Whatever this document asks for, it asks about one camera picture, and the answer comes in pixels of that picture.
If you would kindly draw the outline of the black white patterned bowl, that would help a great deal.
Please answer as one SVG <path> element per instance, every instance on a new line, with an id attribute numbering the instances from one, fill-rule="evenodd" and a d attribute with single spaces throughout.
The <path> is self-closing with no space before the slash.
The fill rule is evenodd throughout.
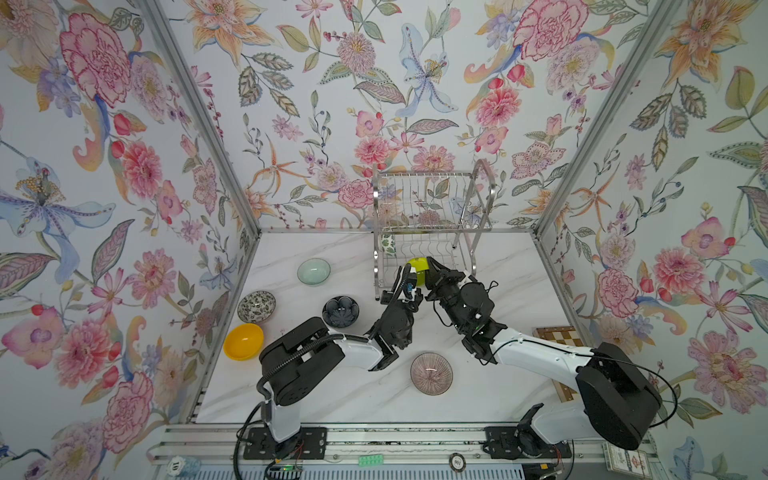
<path id="1" fill-rule="evenodd" d="M 276 310 L 276 298 L 268 291 L 257 290 L 246 294 L 238 303 L 237 316 L 243 323 L 260 324 Z"/>

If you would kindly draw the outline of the green leaf pattern bowl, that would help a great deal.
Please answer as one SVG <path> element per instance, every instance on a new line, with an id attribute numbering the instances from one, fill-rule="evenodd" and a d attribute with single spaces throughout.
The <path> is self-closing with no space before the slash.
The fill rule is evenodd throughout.
<path id="1" fill-rule="evenodd" d="M 397 256 L 396 240 L 393 234 L 384 234 L 380 238 L 380 248 L 386 257 Z"/>

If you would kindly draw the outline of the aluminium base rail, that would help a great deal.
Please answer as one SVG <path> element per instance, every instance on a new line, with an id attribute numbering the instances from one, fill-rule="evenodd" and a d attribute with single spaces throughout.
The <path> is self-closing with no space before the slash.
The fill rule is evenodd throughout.
<path id="1" fill-rule="evenodd" d="M 324 427 L 325 455 L 320 463 L 356 465 L 361 457 L 381 455 L 385 465 L 445 466 L 453 453 L 461 454 L 469 465 L 495 461 L 482 449 L 486 441 L 482 423 L 333 423 Z M 165 427 L 147 456 L 154 465 L 174 456 L 224 464 L 233 456 L 237 429 L 232 423 Z"/>

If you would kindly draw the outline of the silver wire dish rack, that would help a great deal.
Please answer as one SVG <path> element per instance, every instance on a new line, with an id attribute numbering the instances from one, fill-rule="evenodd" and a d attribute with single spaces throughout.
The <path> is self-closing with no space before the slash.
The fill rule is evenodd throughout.
<path id="1" fill-rule="evenodd" d="M 405 171 L 373 179 L 374 291 L 393 288 L 398 268 L 418 257 L 474 274 L 481 236 L 492 230 L 497 196 L 490 164 L 478 160 L 470 171 Z M 393 234 L 397 256 L 386 257 L 380 238 Z"/>

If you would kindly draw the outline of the lime green plastic bowl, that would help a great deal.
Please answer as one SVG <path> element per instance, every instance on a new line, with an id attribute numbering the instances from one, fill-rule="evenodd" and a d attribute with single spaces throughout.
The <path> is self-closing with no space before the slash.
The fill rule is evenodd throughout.
<path id="1" fill-rule="evenodd" d="M 417 277 L 416 285 L 418 287 L 424 286 L 426 281 L 426 273 L 429 270 L 429 263 L 427 258 L 426 257 L 413 258 L 409 260 L 408 263 L 411 265 L 412 270 L 416 273 L 416 277 Z"/>

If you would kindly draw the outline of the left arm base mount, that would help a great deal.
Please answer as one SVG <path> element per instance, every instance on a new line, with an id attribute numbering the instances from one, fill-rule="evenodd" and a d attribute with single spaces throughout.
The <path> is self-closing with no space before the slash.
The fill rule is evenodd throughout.
<path id="1" fill-rule="evenodd" d="M 253 427 L 246 435 L 242 456 L 244 460 L 323 460 L 327 433 L 324 427 L 301 427 L 295 435 L 278 442 L 268 427 Z"/>

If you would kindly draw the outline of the printed label card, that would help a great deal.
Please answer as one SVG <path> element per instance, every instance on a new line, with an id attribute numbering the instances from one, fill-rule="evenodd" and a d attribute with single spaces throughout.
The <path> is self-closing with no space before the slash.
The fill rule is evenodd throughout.
<path id="1" fill-rule="evenodd" d="M 637 479 L 652 479 L 648 456 L 638 450 L 625 450 L 610 443 L 603 445 L 607 469 Z"/>

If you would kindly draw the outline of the green connector block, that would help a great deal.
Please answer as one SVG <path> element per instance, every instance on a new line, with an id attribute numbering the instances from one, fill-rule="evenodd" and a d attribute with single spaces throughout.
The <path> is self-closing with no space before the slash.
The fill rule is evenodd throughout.
<path id="1" fill-rule="evenodd" d="M 358 466 L 360 468 L 370 468 L 380 466 L 384 463 L 384 457 L 381 454 L 365 455 L 358 458 Z"/>

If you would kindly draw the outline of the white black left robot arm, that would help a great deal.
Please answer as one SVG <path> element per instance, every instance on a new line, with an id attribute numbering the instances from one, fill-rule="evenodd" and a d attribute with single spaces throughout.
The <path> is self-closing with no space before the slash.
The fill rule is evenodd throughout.
<path id="1" fill-rule="evenodd" d="M 339 366 L 368 372 L 387 369 L 412 343 L 414 314 L 423 301 L 410 264 L 398 270 L 385 309 L 363 335 L 336 332 L 312 317 L 264 348 L 259 355 L 263 396 L 261 419 L 276 443 L 295 439 L 301 428 L 299 402 Z"/>

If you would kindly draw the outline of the dark blue floral bowl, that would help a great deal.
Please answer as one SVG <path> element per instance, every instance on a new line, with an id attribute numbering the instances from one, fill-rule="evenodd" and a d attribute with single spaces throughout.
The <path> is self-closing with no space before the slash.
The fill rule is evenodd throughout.
<path id="1" fill-rule="evenodd" d="M 322 319 L 330 327 L 343 329 L 352 326 L 360 315 L 359 304 L 349 296 L 329 299 L 322 309 Z"/>

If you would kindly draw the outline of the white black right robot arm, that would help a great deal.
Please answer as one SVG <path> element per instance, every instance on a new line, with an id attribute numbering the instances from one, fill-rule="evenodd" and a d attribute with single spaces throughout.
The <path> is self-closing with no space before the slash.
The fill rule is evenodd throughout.
<path id="1" fill-rule="evenodd" d="M 484 364 L 521 368 L 575 390 L 576 401 L 532 407 L 525 419 L 545 444 L 600 437 L 625 450 L 639 448 L 655 425 L 658 390 L 616 345 L 572 347 L 523 334 L 495 321 L 489 287 L 429 257 L 428 301 L 445 311 L 464 348 Z"/>

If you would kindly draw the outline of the pink striped bowl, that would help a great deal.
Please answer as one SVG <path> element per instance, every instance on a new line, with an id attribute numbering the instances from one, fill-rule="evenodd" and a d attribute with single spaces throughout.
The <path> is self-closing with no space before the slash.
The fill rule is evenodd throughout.
<path id="1" fill-rule="evenodd" d="M 426 352 L 413 360 L 410 379 L 422 394 L 440 396 L 452 386 L 454 374 L 450 363 L 442 355 Z"/>

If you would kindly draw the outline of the yellow plastic bowl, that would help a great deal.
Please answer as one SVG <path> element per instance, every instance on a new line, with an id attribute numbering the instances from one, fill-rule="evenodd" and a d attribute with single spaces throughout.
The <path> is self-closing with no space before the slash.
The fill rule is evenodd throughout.
<path id="1" fill-rule="evenodd" d="M 243 324 L 235 327 L 225 338 L 223 353 L 233 361 L 246 361 L 256 357 L 263 347 L 264 333 L 259 325 Z"/>

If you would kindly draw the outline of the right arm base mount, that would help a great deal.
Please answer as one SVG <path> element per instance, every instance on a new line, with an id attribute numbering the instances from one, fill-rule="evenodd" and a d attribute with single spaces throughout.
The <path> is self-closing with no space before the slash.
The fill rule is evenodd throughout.
<path id="1" fill-rule="evenodd" d="M 484 429 L 482 450 L 492 459 L 569 459 L 569 442 L 547 443 L 529 427 L 489 426 Z"/>

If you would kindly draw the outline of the pale green celadon bowl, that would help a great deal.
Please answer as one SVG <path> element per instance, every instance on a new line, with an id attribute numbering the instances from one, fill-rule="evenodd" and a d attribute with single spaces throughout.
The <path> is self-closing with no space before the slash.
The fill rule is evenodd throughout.
<path id="1" fill-rule="evenodd" d="M 311 258 L 302 262 L 297 269 L 298 280 L 308 286 L 324 283 L 331 275 L 332 267 L 322 258 Z"/>

